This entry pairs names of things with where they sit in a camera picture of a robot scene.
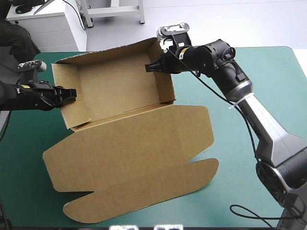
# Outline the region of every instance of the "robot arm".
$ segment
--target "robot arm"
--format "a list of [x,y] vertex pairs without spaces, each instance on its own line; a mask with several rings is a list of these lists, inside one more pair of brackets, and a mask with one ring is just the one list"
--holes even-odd
[[41,60],[29,61],[18,66],[22,77],[18,84],[0,81],[0,111],[39,109],[49,111],[55,107],[74,102],[75,89],[52,86],[47,81],[38,80],[38,72],[46,70]]
[[253,83],[236,63],[236,51],[217,40],[192,46],[186,23],[160,27],[158,38],[173,45],[146,71],[177,74],[195,71],[212,78],[225,98],[240,108],[259,144],[256,170],[264,186],[285,208],[278,230],[304,230],[307,223],[307,142],[289,134],[257,100]]

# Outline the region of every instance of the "open cardboard box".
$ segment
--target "open cardboard box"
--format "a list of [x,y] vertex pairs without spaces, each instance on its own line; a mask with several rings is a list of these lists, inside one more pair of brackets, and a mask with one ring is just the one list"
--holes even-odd
[[56,85],[77,89],[61,108],[74,133],[44,153],[59,192],[93,191],[63,211],[84,223],[107,220],[204,187],[216,159],[188,161],[213,143],[204,106],[172,105],[171,76],[147,73],[156,38],[62,59]]

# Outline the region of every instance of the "cardboard flap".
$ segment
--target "cardboard flap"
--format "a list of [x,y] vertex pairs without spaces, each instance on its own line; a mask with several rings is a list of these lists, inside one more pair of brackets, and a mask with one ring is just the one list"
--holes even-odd
[[189,161],[214,142],[209,111],[205,106],[174,105],[172,107],[185,161]]
[[96,191],[181,165],[212,142],[204,106],[170,105],[75,132],[44,161],[57,191]]
[[61,108],[66,127],[72,128],[91,121],[83,100],[78,67],[76,65],[52,64],[52,71],[55,85],[77,90],[76,102]]
[[101,222],[197,191],[211,181],[217,168],[217,159],[186,163],[95,191],[67,203],[63,211],[78,222]]
[[104,60],[110,60],[114,58],[121,58],[137,52],[146,51],[146,49],[154,42],[157,41],[156,37],[152,37],[131,45],[121,46],[104,51],[89,52],[87,54],[76,55],[73,57],[67,57],[57,61],[60,64],[75,64],[78,66],[92,64]]

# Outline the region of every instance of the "table surface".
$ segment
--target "table surface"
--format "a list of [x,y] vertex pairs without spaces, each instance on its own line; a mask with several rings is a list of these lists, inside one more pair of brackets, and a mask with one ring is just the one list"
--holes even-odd
[[[76,53],[44,53],[48,64],[40,79],[53,83],[50,63]],[[237,62],[254,82],[254,93],[289,132],[307,139],[307,80],[287,47],[238,48]],[[214,89],[213,81],[202,77]],[[189,73],[173,75],[175,104],[209,108],[214,144],[193,161],[215,157],[217,175],[203,189],[98,224],[81,224],[62,212],[63,205],[84,193],[59,193],[51,184],[42,154],[67,137],[59,109],[13,111],[0,143],[0,198],[14,226],[97,227],[114,224],[154,226],[181,223],[191,227],[265,227],[258,220],[234,216],[231,204],[244,205],[262,216],[280,216],[278,206],[255,173],[256,161],[244,121],[235,109],[199,84]]]

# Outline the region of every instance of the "person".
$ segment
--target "person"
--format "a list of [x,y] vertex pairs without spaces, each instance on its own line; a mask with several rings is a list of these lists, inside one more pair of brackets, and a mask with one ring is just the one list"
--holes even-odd
[[10,54],[19,63],[31,61],[40,51],[27,30],[5,20],[10,7],[9,0],[0,0],[0,46],[11,46]]

